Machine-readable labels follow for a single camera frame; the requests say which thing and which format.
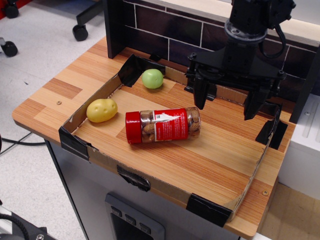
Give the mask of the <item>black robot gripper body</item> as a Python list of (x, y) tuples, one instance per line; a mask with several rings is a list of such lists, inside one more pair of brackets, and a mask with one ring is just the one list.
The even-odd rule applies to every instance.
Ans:
[(207, 99), (214, 99), (218, 86), (247, 92), (266, 89), (266, 100), (277, 96), (287, 74), (262, 61), (256, 55), (256, 46), (228, 43), (226, 47), (209, 52), (193, 52), (188, 56), (186, 91), (194, 94), (195, 78), (208, 82)]

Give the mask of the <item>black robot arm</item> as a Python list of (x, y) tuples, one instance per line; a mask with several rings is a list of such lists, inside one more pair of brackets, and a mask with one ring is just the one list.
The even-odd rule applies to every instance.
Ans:
[[(286, 37), (280, 24), (291, 19), (296, 7), (292, 0), (234, 0), (229, 19), (224, 24), (227, 44), (214, 52), (193, 52), (186, 76), (194, 96), (194, 104), (203, 109), (210, 87), (220, 85), (248, 92), (244, 102), (244, 118), (251, 120), (265, 102), (277, 96), (286, 73), (262, 60), (282, 55)], [(268, 30), (275, 30), (282, 48), (274, 54), (264, 51)]]

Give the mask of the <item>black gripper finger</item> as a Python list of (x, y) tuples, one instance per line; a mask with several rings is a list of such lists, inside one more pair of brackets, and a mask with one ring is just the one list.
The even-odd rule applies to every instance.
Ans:
[(244, 102), (244, 120), (253, 119), (267, 99), (266, 89), (250, 90)]
[(194, 104), (202, 110), (205, 106), (208, 94), (208, 81), (202, 77), (196, 77), (193, 84)]

